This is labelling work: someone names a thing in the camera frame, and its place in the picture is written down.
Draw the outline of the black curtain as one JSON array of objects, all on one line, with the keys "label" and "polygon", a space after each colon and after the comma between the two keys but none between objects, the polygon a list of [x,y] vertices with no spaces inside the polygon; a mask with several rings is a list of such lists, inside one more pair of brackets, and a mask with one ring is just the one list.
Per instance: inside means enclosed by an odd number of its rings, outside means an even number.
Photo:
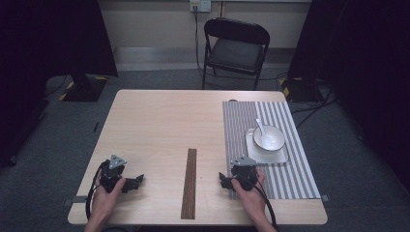
[{"label": "black curtain", "polygon": [[410,0],[311,0],[288,76],[331,81],[410,192]]},{"label": "black curtain", "polygon": [[47,105],[58,75],[115,76],[99,0],[0,0],[0,167]]}]

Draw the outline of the person's left hand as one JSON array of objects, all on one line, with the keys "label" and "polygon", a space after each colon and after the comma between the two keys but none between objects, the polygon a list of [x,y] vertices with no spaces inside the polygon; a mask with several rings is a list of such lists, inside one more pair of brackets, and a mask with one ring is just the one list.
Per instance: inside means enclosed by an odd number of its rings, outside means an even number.
[{"label": "person's left hand", "polygon": [[96,180],[96,190],[93,196],[91,216],[89,224],[103,225],[113,212],[117,198],[122,191],[126,179],[121,178],[111,192],[107,192],[104,187],[101,187],[101,173],[98,174]]}]

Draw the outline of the white square plate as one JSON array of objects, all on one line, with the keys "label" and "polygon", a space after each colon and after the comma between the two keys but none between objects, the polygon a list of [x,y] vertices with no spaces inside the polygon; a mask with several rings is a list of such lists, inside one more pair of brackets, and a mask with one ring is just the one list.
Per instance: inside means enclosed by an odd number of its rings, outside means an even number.
[{"label": "white square plate", "polygon": [[266,151],[260,148],[253,141],[254,129],[249,129],[246,132],[246,147],[248,156],[257,163],[285,163],[289,156],[286,145],[276,151]]}]

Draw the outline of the row of brown chopsticks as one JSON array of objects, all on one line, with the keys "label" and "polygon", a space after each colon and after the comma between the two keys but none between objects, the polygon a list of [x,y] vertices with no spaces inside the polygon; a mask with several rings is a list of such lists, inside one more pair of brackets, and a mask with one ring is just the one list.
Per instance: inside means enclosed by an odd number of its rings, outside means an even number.
[{"label": "row of brown chopsticks", "polygon": [[195,219],[196,155],[195,149],[188,149],[181,219]]}]

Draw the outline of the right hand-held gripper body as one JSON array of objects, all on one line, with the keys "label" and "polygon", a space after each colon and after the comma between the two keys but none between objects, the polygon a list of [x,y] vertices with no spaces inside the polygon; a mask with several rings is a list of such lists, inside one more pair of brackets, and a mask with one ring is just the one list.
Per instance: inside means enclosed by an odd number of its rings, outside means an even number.
[{"label": "right hand-held gripper body", "polygon": [[230,163],[232,164],[231,174],[240,183],[242,189],[245,191],[252,190],[258,181],[257,162],[249,157],[239,157]]}]

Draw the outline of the person's right hand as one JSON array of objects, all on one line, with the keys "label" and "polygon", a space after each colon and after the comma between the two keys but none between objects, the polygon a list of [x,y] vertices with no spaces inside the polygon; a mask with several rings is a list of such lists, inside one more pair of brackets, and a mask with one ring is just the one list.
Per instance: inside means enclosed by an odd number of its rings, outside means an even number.
[{"label": "person's right hand", "polygon": [[256,225],[262,224],[263,222],[269,223],[265,215],[266,202],[262,194],[256,188],[249,191],[244,190],[236,179],[232,180],[231,184],[251,220]]}]

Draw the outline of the white wall socket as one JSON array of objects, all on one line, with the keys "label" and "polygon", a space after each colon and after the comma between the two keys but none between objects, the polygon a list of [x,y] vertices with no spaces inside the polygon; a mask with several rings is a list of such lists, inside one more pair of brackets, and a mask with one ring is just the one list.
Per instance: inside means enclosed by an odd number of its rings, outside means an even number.
[{"label": "white wall socket", "polygon": [[212,10],[212,0],[190,0],[190,11],[209,13]]}]

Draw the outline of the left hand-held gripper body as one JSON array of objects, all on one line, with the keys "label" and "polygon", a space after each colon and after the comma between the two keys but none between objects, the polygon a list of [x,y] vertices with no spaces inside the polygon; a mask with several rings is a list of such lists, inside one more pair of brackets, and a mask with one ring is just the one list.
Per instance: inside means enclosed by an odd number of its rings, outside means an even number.
[{"label": "left hand-held gripper body", "polygon": [[125,169],[126,163],[127,162],[124,159],[116,155],[112,155],[110,159],[107,159],[102,163],[100,184],[108,193],[111,193],[116,187],[118,181],[123,178],[122,173]]}]

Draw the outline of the grey striped placemat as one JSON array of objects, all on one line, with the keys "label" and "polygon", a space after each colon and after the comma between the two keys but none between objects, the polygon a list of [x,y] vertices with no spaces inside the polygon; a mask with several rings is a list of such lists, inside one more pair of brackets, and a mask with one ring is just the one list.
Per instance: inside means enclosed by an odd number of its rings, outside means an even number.
[{"label": "grey striped placemat", "polygon": [[243,156],[257,160],[265,155],[254,142],[256,118],[264,126],[274,126],[284,135],[284,160],[259,162],[266,180],[265,190],[271,199],[319,199],[301,139],[285,101],[224,101],[222,103],[227,169]]}]

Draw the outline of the black folding chair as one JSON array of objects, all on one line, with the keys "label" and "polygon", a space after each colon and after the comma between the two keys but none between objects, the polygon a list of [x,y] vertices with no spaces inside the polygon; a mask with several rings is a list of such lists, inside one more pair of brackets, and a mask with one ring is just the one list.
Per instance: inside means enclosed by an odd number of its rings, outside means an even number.
[{"label": "black folding chair", "polygon": [[256,89],[270,45],[270,34],[256,23],[224,17],[209,19],[204,24],[205,56],[202,88],[207,68],[254,76]]}]

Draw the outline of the black stand base striped tape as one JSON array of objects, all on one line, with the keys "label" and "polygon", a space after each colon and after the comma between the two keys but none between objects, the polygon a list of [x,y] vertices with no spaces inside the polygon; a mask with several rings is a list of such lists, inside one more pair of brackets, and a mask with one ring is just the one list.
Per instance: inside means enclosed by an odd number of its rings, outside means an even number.
[{"label": "black stand base striped tape", "polygon": [[97,102],[107,82],[105,77],[75,74],[72,82],[59,97],[62,102]]},{"label": "black stand base striped tape", "polygon": [[282,78],[279,81],[282,93],[288,102],[322,102],[323,97],[314,82],[297,78]]}]

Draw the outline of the white ceramic spoon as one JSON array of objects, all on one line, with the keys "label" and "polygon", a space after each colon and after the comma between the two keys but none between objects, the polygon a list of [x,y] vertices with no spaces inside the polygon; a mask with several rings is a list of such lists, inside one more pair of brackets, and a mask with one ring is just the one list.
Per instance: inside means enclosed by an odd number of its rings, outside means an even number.
[{"label": "white ceramic spoon", "polygon": [[264,126],[262,125],[262,122],[261,122],[260,118],[256,118],[255,121],[256,121],[257,126],[260,129],[260,133],[261,133],[261,135],[260,135],[261,138],[260,139],[261,139],[262,147],[264,147],[267,144],[265,142],[266,132],[265,132]]}]

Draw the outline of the white round bowl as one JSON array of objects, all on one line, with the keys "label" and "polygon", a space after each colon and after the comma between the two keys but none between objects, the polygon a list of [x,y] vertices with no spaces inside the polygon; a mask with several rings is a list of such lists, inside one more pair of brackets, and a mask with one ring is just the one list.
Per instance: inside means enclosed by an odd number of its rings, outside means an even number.
[{"label": "white round bowl", "polygon": [[285,138],[281,130],[273,126],[264,126],[265,133],[260,128],[253,131],[254,143],[263,150],[277,151],[284,146]]}]

